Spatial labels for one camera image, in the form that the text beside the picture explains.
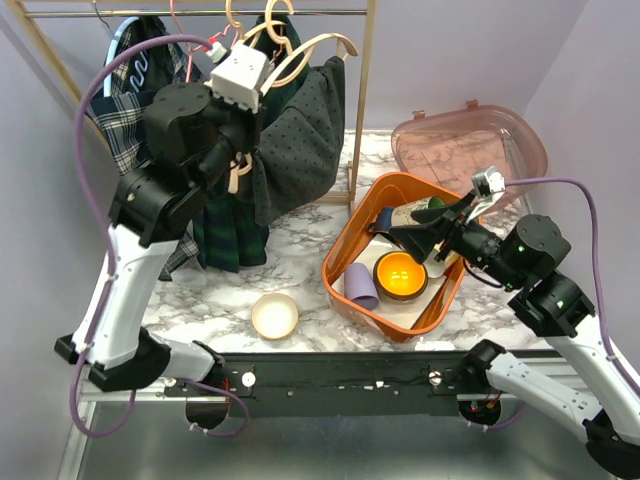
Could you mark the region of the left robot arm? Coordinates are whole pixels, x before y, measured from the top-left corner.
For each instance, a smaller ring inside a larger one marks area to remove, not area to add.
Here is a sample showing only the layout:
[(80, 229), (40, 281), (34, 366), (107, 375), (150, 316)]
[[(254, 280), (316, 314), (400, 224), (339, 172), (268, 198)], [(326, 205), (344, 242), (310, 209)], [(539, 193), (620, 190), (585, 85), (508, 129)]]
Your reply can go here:
[(103, 392), (139, 390), (162, 377), (201, 395), (222, 380), (223, 358), (201, 342), (170, 341), (142, 327), (168, 258), (216, 185), (257, 145), (265, 108), (197, 83), (159, 90), (144, 110), (148, 160), (122, 176), (111, 204), (103, 283), (76, 331), (57, 339), (65, 361), (89, 367)]

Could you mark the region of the dark grey dotted skirt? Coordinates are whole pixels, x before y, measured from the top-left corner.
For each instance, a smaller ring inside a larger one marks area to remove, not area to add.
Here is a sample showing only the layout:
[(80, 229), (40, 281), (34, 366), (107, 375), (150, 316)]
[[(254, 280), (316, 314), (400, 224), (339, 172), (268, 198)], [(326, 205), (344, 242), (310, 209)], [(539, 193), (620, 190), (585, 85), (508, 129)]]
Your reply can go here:
[(253, 155), (249, 199), (267, 226), (330, 191), (345, 133), (345, 65), (333, 56), (309, 70)]

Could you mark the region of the wooden hanger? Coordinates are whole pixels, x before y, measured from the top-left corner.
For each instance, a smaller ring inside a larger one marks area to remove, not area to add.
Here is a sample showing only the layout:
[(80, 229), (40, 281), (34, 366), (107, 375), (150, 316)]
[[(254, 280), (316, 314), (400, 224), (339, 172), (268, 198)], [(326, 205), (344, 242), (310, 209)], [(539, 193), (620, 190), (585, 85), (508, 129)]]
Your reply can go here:
[[(336, 54), (339, 55), (340, 53), (343, 53), (341, 59), (342, 60), (346, 60), (348, 57), (357, 57), (359, 55), (359, 50), (358, 48), (355, 46), (355, 44), (345, 35), (340, 34), (340, 33), (336, 33), (336, 32), (329, 32), (329, 33), (324, 33), (324, 34), (320, 34), (317, 35), (309, 40), (307, 40), (306, 42), (302, 43), (300, 46), (293, 48), (293, 56), (295, 57), (295, 60), (293, 62), (291, 62), (287, 68), (284, 70), (284, 72), (280, 75), (280, 79), (282, 79), (283, 77), (286, 77), (288, 74), (290, 74), (297, 66), (299, 66), (302, 62), (303, 62), (303, 58), (306, 55), (309, 55), (309, 59), (306, 61), (306, 65), (309, 63), (309, 60), (311, 58), (312, 53), (314, 52), (315, 47), (326, 41), (326, 40), (331, 40), (331, 39), (335, 39), (336, 40)], [(265, 82), (272, 82), (272, 79), (270, 78), (272, 72), (277, 68), (275, 67), (272, 71), (269, 71), (268, 76), (266, 78)], [(260, 88), (260, 98), (264, 97), (271, 89), (270, 88), (266, 94), (263, 93), (263, 84)]]
[(250, 38), (253, 38), (253, 37), (257, 38), (259, 33), (265, 30), (269, 38), (276, 45), (283, 48), (287, 53), (287, 57), (284, 60), (282, 60), (281, 63), (278, 65), (278, 67), (272, 72), (270, 76), (270, 78), (272, 79), (272, 82), (271, 83), (265, 82), (263, 84), (264, 94), (266, 94), (270, 88), (280, 88), (291, 83), (296, 78), (296, 76), (304, 69), (304, 66), (306, 65), (306, 61), (309, 59), (309, 55), (306, 55), (303, 58), (303, 62), (299, 66), (297, 66), (286, 77), (283, 77), (282, 79), (280, 79), (280, 75), (284, 72), (287, 66), (295, 60), (295, 57), (293, 56), (293, 47), (292, 47), (291, 41), (284, 33), (280, 33), (276, 29), (276, 22), (272, 18), (273, 9), (276, 4), (277, 4), (277, 1), (267, 1), (265, 10), (264, 10), (264, 18), (265, 18), (264, 22), (259, 26), (256, 26), (253, 29), (251, 29), (248, 33), (246, 33), (244, 31), (243, 25), (239, 21), (236, 21), (233, 17), (232, 1), (231, 0), (225, 1), (225, 15), (226, 15), (227, 21), (229, 25), (236, 30), (236, 34), (237, 34), (237, 37), (232, 42), (232, 48), (234, 48), (236, 44), (244, 45), (246, 41), (249, 40)]

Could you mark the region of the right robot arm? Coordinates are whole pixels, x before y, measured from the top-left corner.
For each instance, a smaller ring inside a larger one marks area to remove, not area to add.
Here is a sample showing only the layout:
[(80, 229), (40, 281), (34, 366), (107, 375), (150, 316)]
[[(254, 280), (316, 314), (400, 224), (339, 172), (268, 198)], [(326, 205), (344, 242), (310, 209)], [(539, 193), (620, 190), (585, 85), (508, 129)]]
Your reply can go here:
[(505, 391), (563, 425), (603, 469), (621, 479), (639, 476), (639, 395), (616, 367), (599, 331), (591, 300), (558, 265), (571, 246), (547, 216), (529, 214), (505, 238), (475, 221), (472, 194), (440, 208), (419, 200), (392, 209), (388, 234), (418, 263), (450, 253), (479, 267), (506, 291), (516, 318), (560, 354), (588, 386), (579, 392), (482, 340), (459, 368), (462, 384)]

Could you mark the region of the navy beige plaid skirt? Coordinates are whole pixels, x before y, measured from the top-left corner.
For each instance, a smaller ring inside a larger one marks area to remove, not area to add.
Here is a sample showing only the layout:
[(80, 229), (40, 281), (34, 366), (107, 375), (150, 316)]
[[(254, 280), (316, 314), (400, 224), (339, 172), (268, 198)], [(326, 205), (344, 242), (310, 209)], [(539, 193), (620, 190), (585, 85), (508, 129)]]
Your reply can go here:
[[(168, 32), (159, 17), (129, 17), (116, 29), (104, 65), (142, 41), (165, 35)], [(187, 81), (187, 66), (188, 55), (179, 44), (154, 47), (121, 64), (92, 97), (88, 116), (105, 137), (121, 176), (150, 158), (144, 110), (160, 89)], [(199, 248), (187, 231), (165, 263), (159, 280), (171, 281), (171, 274), (198, 253)]]

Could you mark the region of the green plaid skirt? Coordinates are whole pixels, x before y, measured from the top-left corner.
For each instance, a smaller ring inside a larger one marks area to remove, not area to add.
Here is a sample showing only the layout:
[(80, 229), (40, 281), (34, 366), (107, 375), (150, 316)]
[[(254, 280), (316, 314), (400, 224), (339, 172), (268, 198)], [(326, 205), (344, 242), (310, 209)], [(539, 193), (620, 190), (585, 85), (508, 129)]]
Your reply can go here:
[[(284, 23), (276, 25), (274, 30), (288, 38), (292, 48), (295, 49), (301, 44), (299, 35), (287, 15), (272, 14), (272, 20)], [(275, 66), (279, 66), (286, 56), (286, 51), (280, 52), (281, 47), (271, 40), (266, 29), (259, 32), (255, 48), (270, 59), (275, 54)], [(308, 65), (305, 66), (289, 84), (269, 90), (264, 99), (266, 113), (263, 130), (281, 115), (286, 104), (301, 87), (309, 69)], [(230, 195), (226, 191), (223, 193), (224, 195), (216, 194), (211, 198), (194, 220), (193, 238), (199, 249), (199, 265), (202, 268), (213, 267), (238, 273), (240, 267), (265, 264), (269, 227), (260, 226), (255, 222), (253, 203), (241, 202), (236, 195)]]

